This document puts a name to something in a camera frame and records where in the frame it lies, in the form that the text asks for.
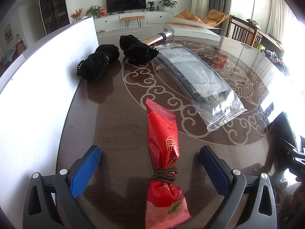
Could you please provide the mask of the person's right hand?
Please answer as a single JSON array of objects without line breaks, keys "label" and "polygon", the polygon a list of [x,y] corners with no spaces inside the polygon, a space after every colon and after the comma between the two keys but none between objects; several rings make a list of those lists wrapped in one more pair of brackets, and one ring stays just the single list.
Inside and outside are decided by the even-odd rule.
[{"label": "person's right hand", "polygon": [[304,200],[304,179],[296,177],[296,181],[300,183],[293,194],[293,200],[290,205],[290,212],[293,212],[297,206]]}]

